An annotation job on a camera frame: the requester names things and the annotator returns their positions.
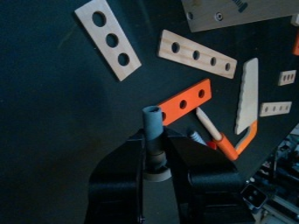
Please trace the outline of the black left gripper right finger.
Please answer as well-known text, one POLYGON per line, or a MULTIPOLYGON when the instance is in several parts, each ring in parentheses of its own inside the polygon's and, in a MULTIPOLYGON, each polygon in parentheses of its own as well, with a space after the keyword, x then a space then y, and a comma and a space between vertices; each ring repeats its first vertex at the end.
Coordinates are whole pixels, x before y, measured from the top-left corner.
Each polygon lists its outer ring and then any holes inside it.
POLYGON ((253 224, 233 163, 220 152, 168 128, 163 143, 180 224, 253 224))

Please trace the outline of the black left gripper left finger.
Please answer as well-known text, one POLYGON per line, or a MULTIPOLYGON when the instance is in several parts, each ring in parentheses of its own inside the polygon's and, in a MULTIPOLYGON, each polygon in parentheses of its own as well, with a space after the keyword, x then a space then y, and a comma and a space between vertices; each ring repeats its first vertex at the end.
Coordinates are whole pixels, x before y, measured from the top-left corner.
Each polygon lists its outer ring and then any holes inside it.
POLYGON ((143 224, 144 160, 145 138, 139 130, 91 173, 84 224, 143 224))

